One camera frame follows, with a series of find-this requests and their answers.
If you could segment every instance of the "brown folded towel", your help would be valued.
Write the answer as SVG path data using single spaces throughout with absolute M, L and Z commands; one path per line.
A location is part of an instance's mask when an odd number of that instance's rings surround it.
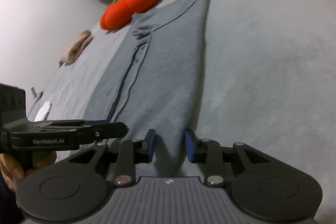
M 89 30 L 81 32 L 81 34 L 68 46 L 59 64 L 73 64 L 79 58 L 86 46 L 90 44 L 92 39 L 93 37 Z

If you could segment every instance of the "crosshair logo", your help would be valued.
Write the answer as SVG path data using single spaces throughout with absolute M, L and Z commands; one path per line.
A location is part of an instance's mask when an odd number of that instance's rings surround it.
M 167 179 L 167 180 L 165 181 L 165 183 L 167 183 L 168 185 L 171 185 L 171 184 L 174 183 L 174 181 L 173 181 L 172 179 Z

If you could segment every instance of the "white wall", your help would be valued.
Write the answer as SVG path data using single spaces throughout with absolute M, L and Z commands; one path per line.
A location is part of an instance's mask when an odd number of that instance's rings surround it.
M 67 45 L 105 8 L 99 0 L 0 0 L 0 83 L 25 89 L 29 110 L 30 88 L 44 87 Z

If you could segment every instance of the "light gray bed sheet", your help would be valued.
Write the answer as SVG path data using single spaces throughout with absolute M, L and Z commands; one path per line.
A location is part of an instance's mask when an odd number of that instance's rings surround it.
M 315 218 L 320 224 L 336 222 L 335 4 L 211 0 L 190 122 L 199 138 L 225 146 L 245 142 L 316 178 L 324 193 Z M 48 119 L 80 118 L 126 31 L 97 31 L 83 56 L 57 72 L 51 81 L 60 81 L 58 90 L 46 87 L 30 119 L 49 99 Z M 177 174 L 201 172 L 184 162 Z

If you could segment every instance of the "human hand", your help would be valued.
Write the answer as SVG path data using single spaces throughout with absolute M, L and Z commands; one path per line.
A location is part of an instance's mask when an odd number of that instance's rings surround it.
M 0 154 L 0 169 L 7 186 L 15 192 L 14 179 L 22 180 L 31 173 L 47 167 L 56 161 L 56 152 L 49 152 L 36 162 L 36 168 L 24 171 L 20 163 L 10 154 Z

